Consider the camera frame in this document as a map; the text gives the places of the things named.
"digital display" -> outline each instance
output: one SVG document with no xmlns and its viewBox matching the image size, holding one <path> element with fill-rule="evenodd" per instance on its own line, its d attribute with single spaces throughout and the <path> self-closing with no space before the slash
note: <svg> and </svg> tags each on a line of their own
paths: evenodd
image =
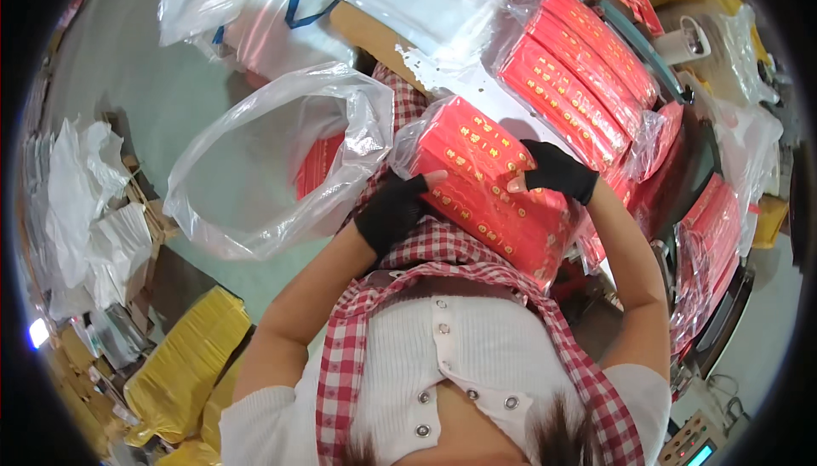
<svg viewBox="0 0 817 466">
<path fill-rule="evenodd" d="M 707 440 L 706 443 L 703 444 L 701 449 L 698 451 L 695 456 L 686 463 L 685 466 L 701 466 L 701 464 L 705 463 L 707 459 L 711 457 L 712 454 L 715 453 L 717 448 L 711 442 L 711 440 Z"/>
</svg>

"woman's arm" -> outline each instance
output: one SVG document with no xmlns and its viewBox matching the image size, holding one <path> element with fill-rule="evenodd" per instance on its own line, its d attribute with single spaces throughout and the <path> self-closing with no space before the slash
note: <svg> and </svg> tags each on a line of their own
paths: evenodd
<svg viewBox="0 0 817 466">
<path fill-rule="evenodd" d="M 622 330 L 602 368 L 635 363 L 669 381 L 669 311 L 658 262 L 647 239 L 608 184 L 599 180 L 587 204 L 624 306 Z"/>
<path fill-rule="evenodd" d="M 306 348 L 349 282 L 376 258 L 354 222 L 345 226 L 264 311 L 244 352 L 233 401 L 268 386 L 294 388 L 308 359 Z"/>
</svg>

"white ribbed top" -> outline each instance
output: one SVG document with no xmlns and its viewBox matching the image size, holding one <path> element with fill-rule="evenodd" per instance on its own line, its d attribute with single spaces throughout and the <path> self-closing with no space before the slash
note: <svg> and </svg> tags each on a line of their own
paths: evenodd
<svg viewBox="0 0 817 466">
<path fill-rule="evenodd" d="M 220 422 L 224 464 L 317 464 L 319 373 L 320 355 L 315 355 L 294 389 L 262 389 L 227 408 Z M 636 365 L 605 374 L 635 420 L 646 463 L 653 463 L 669 418 L 667 382 Z M 526 438 L 530 419 L 545 415 L 557 392 L 565 394 L 568 411 L 581 413 L 542 322 L 515 300 L 403 297 L 381 305 L 369 321 L 352 436 L 370 433 L 377 463 L 384 465 L 435 446 L 440 435 L 435 385 L 446 378 L 466 392 L 476 391 L 477 407 L 533 464 L 534 444 Z M 428 394 L 427 402 L 420 401 L 421 393 Z M 428 428 L 427 436 L 417 435 L 418 426 Z"/>
</svg>

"woman's hair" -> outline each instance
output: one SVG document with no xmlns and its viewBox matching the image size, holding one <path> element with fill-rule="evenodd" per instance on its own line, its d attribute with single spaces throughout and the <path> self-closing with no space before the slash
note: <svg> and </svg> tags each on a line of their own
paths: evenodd
<svg viewBox="0 0 817 466">
<path fill-rule="evenodd" d="M 577 423 L 568 420 L 565 395 L 557 393 L 553 406 L 544 419 L 536 420 L 530 430 L 536 440 L 539 463 L 542 466 L 592 466 L 598 445 L 593 429 L 591 410 L 585 408 Z M 343 466 L 374 466 L 372 436 L 347 440 L 343 447 Z"/>
</svg>

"red gingham shirt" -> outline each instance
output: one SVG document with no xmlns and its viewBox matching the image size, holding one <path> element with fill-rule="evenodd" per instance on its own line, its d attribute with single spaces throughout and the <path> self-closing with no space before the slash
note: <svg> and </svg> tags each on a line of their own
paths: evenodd
<svg viewBox="0 0 817 466">
<path fill-rule="evenodd" d="M 394 90 L 394 127 L 415 120 L 428 102 L 397 74 L 377 64 L 373 78 Z M 377 190 L 386 166 L 369 179 L 346 222 Z M 322 464 L 339 463 L 354 405 L 363 380 L 369 314 L 387 297 L 411 287 L 421 277 L 463 277 L 489 285 L 511 287 L 522 304 L 531 302 L 550 335 L 579 398 L 592 409 L 604 464 L 644 463 L 636 425 L 613 385 L 578 347 L 558 304 L 542 295 L 536 284 L 517 272 L 454 223 L 426 215 L 409 237 L 383 258 L 380 269 L 414 265 L 388 287 L 373 286 L 369 277 L 353 280 L 329 318 L 320 364 L 315 412 L 318 456 Z"/>
</svg>

